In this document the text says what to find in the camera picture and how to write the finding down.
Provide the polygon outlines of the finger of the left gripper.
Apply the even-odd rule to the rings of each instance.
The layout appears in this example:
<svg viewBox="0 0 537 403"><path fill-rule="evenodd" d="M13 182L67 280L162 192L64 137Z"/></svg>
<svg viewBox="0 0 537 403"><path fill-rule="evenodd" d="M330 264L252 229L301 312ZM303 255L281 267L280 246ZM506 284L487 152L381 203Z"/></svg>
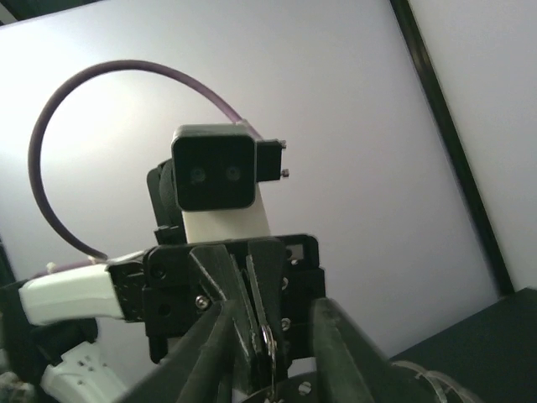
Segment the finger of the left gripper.
<svg viewBox="0 0 537 403"><path fill-rule="evenodd" d="M235 257L222 244L201 245L189 252L189 264L211 301L232 301L235 307L234 388L260 389L263 376L259 358L263 348L259 325Z"/></svg>
<svg viewBox="0 0 537 403"><path fill-rule="evenodd" d="M288 358L282 328L282 286L285 246L276 238L248 241L247 271L261 340L268 360L268 373L288 375Z"/></svg>

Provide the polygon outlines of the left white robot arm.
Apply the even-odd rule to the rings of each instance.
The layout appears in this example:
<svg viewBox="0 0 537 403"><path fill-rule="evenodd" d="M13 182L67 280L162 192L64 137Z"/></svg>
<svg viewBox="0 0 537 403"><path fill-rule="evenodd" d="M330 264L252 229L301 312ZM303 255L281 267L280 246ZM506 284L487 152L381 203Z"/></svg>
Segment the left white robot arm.
<svg viewBox="0 0 537 403"><path fill-rule="evenodd" d="M41 402L282 402L309 358L312 302L325 294L317 240L253 235L190 243L170 161L147 178L158 229L143 252L6 285L4 345ZM155 370L127 387L98 344L98 317L141 322Z"/></svg>

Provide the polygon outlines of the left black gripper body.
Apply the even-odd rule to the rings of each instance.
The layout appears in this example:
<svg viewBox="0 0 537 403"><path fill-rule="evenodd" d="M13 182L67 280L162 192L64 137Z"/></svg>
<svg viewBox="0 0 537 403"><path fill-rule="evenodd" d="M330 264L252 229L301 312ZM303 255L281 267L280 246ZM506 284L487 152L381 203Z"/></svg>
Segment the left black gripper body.
<svg viewBox="0 0 537 403"><path fill-rule="evenodd" d="M292 234L261 238L276 238L286 249L281 308L289 368L295 360L313 355L309 340L310 307L314 300L326 294L325 271L321 268L318 242L314 237ZM112 265L109 272L123 317L126 322L144 325L149 356L154 363L163 363L171 351L172 339L183 338L213 305L224 302L213 302L204 292L189 264L189 252L201 245L226 246L237 261L253 304L246 261L248 241L254 239L260 238L161 244L139 257ZM262 340L261 343L259 365L264 377L268 360Z"/></svg>

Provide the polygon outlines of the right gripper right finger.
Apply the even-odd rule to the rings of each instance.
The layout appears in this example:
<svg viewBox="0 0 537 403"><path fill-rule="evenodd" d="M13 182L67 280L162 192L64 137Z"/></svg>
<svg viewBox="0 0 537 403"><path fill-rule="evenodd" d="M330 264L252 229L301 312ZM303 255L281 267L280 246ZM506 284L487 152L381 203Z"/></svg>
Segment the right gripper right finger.
<svg viewBox="0 0 537 403"><path fill-rule="evenodd" d="M311 314L312 347L328 402L420 400L420 387L391 365L339 304L318 299Z"/></svg>

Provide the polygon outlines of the metal disc with keyrings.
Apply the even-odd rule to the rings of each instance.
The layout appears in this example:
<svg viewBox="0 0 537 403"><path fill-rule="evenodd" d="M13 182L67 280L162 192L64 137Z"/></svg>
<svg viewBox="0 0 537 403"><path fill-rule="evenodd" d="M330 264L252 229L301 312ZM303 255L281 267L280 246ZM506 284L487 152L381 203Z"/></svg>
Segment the metal disc with keyrings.
<svg viewBox="0 0 537 403"><path fill-rule="evenodd" d="M480 402L444 375L408 361L390 363L354 327L322 326L313 332L316 372L296 375L246 402Z"/></svg>

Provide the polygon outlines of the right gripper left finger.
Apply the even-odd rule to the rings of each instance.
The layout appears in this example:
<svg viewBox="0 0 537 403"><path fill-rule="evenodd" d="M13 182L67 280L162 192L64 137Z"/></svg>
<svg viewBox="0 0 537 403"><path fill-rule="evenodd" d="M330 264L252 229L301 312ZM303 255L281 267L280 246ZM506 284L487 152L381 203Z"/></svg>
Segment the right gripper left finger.
<svg viewBox="0 0 537 403"><path fill-rule="evenodd" d="M164 363L119 400L123 403L230 402L234 313L231 301L213 305Z"/></svg>

